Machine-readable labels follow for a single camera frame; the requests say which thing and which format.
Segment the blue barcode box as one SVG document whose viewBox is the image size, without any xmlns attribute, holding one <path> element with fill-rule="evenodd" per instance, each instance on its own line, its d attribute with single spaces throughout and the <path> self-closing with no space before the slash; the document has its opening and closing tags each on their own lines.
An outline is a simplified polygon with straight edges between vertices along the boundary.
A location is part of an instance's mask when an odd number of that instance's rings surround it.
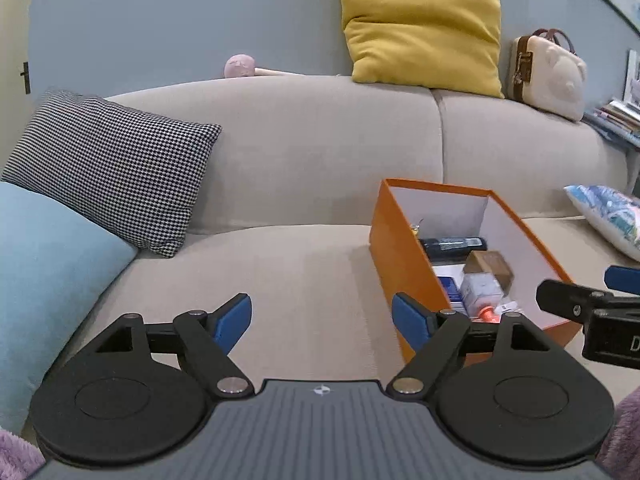
<svg viewBox="0 0 640 480">
<path fill-rule="evenodd" d="M 451 309 L 463 315 L 467 315 L 468 312 L 466 312 L 466 307 L 464 305 L 460 289 L 454 278 L 451 276 L 440 276 L 438 279 L 442 288 L 446 292 Z"/>
</svg>

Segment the small white box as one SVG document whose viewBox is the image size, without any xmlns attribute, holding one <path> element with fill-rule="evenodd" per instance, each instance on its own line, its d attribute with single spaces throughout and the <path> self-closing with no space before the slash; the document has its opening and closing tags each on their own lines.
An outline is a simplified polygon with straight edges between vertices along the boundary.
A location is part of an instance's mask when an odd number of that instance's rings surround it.
<svg viewBox="0 0 640 480">
<path fill-rule="evenodd" d="M 465 274 L 460 294 L 470 318 L 477 318 L 484 307 L 498 306 L 504 296 L 501 285 L 490 273 Z"/>
</svg>

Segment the floral blue pillow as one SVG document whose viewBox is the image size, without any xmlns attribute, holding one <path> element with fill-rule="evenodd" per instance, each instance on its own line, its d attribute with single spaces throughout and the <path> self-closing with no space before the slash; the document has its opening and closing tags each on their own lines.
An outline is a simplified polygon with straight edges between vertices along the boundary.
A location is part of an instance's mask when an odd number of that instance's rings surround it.
<svg viewBox="0 0 640 480">
<path fill-rule="evenodd" d="M 611 245 L 639 261 L 639 199 L 604 185 L 564 188 L 570 202 Z"/>
</svg>

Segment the gold paper box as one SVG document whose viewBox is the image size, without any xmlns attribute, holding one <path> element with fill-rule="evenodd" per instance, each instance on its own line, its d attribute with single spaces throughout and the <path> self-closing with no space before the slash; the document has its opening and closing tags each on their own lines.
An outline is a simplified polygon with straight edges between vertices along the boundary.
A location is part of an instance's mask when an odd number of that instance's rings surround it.
<svg viewBox="0 0 640 480">
<path fill-rule="evenodd" d="M 494 250 L 473 250 L 466 258 L 463 272 L 488 273 L 500 284 L 504 292 L 508 292 L 514 280 L 514 274 L 506 259 Z"/>
</svg>

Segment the dark blue bottle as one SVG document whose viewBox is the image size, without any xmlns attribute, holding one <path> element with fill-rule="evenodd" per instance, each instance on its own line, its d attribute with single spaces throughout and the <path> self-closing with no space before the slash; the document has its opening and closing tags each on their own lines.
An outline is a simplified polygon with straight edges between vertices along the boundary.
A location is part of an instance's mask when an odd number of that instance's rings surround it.
<svg viewBox="0 0 640 480">
<path fill-rule="evenodd" d="M 420 243 L 431 261 L 460 261 L 473 250 L 486 250 L 483 237 L 424 238 Z"/>
</svg>

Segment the orange storage box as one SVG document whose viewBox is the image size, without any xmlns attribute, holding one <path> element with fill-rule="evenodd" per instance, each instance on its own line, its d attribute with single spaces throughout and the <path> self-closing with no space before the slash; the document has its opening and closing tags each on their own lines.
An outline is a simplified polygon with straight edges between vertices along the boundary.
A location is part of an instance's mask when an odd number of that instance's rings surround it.
<svg viewBox="0 0 640 480">
<path fill-rule="evenodd" d="M 462 282 L 463 257 L 431 260 L 422 240 L 481 238 L 498 252 L 513 274 L 510 299 L 561 346 L 579 326 L 541 311 L 537 286 L 546 278 L 568 283 L 570 276 L 550 250 L 508 204 L 491 190 L 433 182 L 385 179 L 378 191 L 370 231 L 370 252 L 387 300 L 405 292 L 433 311 L 450 302 L 439 277 Z"/>
</svg>

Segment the stack of books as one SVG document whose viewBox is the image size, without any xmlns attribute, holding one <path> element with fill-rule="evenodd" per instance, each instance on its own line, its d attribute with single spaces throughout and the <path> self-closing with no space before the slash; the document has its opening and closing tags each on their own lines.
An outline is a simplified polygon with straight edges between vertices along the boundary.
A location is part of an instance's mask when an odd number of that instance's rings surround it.
<svg viewBox="0 0 640 480">
<path fill-rule="evenodd" d="M 582 121 L 608 142 L 639 151 L 639 107 L 633 102 L 612 99 L 608 104 L 586 110 Z"/>
</svg>

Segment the light blue cushion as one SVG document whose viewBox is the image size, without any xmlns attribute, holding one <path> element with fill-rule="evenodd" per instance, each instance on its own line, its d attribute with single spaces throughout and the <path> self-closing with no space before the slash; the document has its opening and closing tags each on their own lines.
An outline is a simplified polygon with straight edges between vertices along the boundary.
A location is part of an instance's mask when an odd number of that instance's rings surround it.
<svg viewBox="0 0 640 480">
<path fill-rule="evenodd" d="M 137 248 L 46 196 L 1 185 L 1 427 L 30 399 Z"/>
</svg>

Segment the houndstooth pillow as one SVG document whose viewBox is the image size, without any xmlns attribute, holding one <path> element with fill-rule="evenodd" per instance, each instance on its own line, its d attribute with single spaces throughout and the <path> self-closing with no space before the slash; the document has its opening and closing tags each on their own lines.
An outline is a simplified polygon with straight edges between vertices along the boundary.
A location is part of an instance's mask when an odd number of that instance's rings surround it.
<svg viewBox="0 0 640 480">
<path fill-rule="evenodd" d="M 221 131 L 54 89 L 39 102 L 1 177 L 172 258 L 186 239 Z"/>
</svg>

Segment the cream bear suitcase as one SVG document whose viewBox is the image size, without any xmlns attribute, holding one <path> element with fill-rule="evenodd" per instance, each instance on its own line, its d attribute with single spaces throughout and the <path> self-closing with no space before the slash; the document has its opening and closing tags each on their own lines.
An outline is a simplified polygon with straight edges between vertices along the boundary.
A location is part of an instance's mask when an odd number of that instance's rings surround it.
<svg viewBox="0 0 640 480">
<path fill-rule="evenodd" d="M 538 28 L 513 40 L 506 80 L 509 99 L 580 122 L 586 82 L 587 64 L 561 29 Z"/>
</svg>

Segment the yellow pillow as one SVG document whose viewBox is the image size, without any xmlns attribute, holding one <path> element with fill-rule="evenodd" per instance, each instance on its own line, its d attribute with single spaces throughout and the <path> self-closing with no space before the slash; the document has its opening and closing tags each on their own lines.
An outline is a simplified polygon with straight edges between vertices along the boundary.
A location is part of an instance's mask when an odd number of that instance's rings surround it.
<svg viewBox="0 0 640 480">
<path fill-rule="evenodd" d="M 500 0 L 341 0 L 352 80 L 501 98 Z"/>
</svg>

